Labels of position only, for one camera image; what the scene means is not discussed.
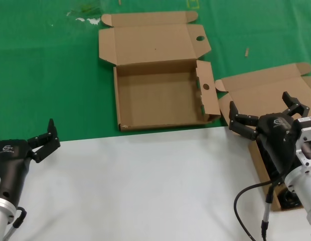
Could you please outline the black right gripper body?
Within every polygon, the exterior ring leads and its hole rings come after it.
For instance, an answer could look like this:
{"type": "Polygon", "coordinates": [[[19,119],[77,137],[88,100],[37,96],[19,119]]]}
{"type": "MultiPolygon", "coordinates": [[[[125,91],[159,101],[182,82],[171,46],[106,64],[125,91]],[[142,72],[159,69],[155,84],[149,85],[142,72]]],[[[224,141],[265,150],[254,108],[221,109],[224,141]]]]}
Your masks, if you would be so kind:
{"type": "Polygon", "coordinates": [[[295,134],[291,126],[293,117],[282,112],[259,117],[257,145],[269,174],[288,174],[295,162],[295,134]]]}

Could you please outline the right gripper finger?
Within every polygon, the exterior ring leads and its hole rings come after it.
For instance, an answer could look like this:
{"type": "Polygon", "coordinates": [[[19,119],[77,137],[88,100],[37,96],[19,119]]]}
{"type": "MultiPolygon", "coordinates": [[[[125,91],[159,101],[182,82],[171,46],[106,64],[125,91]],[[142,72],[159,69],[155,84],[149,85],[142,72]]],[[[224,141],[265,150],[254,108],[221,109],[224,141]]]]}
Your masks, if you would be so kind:
{"type": "Polygon", "coordinates": [[[308,116],[309,107],[302,104],[297,98],[290,96],[287,91],[283,93],[282,100],[287,106],[287,109],[282,112],[283,114],[288,116],[295,114],[299,114],[301,117],[308,116]]]}
{"type": "Polygon", "coordinates": [[[258,125],[257,116],[240,114],[234,101],[231,101],[229,120],[229,130],[249,140],[256,140],[258,136],[258,132],[256,130],[258,125]]]}

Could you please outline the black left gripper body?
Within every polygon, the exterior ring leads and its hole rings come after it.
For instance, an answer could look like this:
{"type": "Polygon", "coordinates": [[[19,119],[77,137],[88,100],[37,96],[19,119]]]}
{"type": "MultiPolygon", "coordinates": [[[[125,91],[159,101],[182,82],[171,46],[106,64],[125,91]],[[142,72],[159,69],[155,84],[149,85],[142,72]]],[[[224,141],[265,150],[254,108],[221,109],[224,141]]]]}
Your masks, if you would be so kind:
{"type": "Polygon", "coordinates": [[[29,172],[31,148],[25,140],[0,141],[0,198],[18,205],[29,172]]]}

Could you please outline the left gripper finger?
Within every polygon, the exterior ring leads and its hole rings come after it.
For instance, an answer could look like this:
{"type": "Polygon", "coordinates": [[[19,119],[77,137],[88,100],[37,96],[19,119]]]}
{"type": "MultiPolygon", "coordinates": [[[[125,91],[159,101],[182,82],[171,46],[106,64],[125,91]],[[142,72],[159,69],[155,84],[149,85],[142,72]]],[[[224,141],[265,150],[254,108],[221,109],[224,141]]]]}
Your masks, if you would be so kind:
{"type": "Polygon", "coordinates": [[[36,163],[42,162],[55,152],[61,144],[54,120],[52,118],[49,120],[47,132],[45,134],[30,138],[27,142],[32,149],[30,157],[32,157],[36,163]]]}

